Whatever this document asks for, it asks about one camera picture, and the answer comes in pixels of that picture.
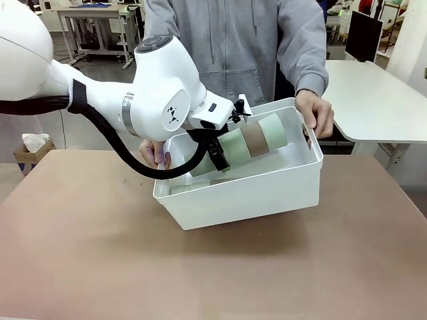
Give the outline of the person's left hand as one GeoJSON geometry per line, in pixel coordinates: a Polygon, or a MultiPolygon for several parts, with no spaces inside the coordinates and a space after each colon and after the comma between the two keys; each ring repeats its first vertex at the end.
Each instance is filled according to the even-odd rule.
{"type": "Polygon", "coordinates": [[[330,137],[334,129],[332,105],[311,91],[301,90],[295,98],[296,109],[303,115],[306,125],[314,130],[318,139],[330,137]]]}

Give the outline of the person's right hand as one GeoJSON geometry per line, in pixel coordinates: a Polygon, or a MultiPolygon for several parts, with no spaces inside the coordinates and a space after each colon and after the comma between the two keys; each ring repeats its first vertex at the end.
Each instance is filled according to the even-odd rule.
{"type": "Polygon", "coordinates": [[[171,164],[171,157],[169,152],[163,150],[164,141],[150,141],[143,140],[139,146],[139,152],[143,160],[151,168],[157,169],[158,165],[163,165],[164,169],[169,169],[171,164]]]}

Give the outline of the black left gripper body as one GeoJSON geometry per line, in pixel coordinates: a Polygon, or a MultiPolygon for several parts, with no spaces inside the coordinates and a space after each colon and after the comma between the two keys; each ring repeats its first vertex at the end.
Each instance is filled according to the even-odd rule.
{"type": "Polygon", "coordinates": [[[221,135],[229,131],[228,124],[226,123],[221,129],[190,129],[187,130],[187,134],[196,143],[209,142],[214,138],[218,138],[221,135]]]}

